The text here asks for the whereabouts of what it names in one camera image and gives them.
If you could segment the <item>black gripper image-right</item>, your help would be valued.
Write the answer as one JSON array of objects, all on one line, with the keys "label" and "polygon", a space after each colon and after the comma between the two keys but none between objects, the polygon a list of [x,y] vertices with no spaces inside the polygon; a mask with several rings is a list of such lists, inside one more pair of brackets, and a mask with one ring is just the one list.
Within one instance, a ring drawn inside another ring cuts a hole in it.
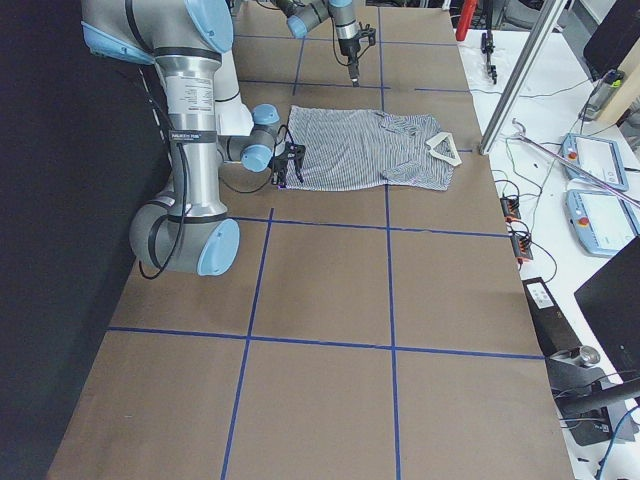
[{"label": "black gripper image-right", "polygon": [[349,78],[353,87],[359,87],[359,59],[361,56],[362,39],[366,39],[369,46],[376,43],[376,29],[370,24],[363,25],[361,22],[351,22],[349,24],[336,24],[334,26],[337,34],[341,55],[347,60]]}]

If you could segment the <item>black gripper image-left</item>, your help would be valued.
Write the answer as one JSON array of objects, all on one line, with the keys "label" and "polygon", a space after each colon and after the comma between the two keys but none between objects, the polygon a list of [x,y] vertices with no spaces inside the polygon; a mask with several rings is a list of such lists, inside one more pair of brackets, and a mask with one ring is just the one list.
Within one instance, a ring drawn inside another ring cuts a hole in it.
[{"label": "black gripper image-left", "polygon": [[284,150],[272,158],[272,178],[271,184],[278,189],[287,188],[287,171],[288,163],[294,165],[296,178],[300,183],[304,182],[303,178],[303,161],[306,154],[306,147],[302,144],[286,142]]}]

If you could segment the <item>silver robot arm image-left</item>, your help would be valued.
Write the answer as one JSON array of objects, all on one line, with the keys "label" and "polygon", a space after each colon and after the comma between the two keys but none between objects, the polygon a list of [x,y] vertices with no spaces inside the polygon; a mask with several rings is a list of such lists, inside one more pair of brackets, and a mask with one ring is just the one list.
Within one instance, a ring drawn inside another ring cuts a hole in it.
[{"label": "silver robot arm image-left", "polygon": [[95,55],[155,67],[166,103],[172,180],[130,227],[140,267],[224,274],[234,262],[238,223],[219,196],[219,168],[270,170],[282,187],[301,169],[293,141],[271,104],[248,109],[237,82],[233,22],[224,1],[85,1],[84,40]]}]

